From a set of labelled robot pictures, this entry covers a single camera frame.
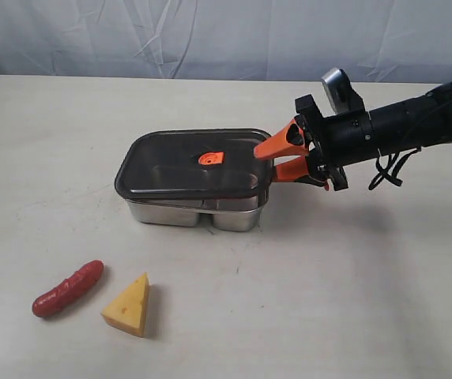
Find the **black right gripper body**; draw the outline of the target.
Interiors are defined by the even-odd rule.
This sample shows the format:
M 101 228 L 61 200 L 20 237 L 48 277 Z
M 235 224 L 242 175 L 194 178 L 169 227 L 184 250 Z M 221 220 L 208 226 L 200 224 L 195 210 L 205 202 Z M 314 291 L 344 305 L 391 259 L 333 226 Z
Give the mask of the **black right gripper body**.
M 347 111 L 325 117 L 312 95 L 295 100 L 296 125 L 303 131 L 308 155 L 303 158 L 307 173 L 296 181 L 318 187 L 331 185 L 335 191 L 348 188 L 345 166 L 375 158 L 378 148 L 374 119 L 379 108 Z

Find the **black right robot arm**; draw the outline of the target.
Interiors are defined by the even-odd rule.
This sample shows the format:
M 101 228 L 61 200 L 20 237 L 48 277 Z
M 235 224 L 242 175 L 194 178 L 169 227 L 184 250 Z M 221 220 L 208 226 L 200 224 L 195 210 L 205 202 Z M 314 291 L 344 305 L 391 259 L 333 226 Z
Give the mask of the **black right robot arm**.
M 296 115 L 254 148 L 260 160 L 287 156 L 273 169 L 275 182 L 302 182 L 326 190 L 348 188 L 344 168 L 375 161 L 368 188 L 382 181 L 401 186 L 399 172 L 422 148 L 452 144 L 452 81 L 411 99 L 367 110 L 342 69 L 322 77 L 334 114 L 322 115 L 310 95 L 295 101 Z

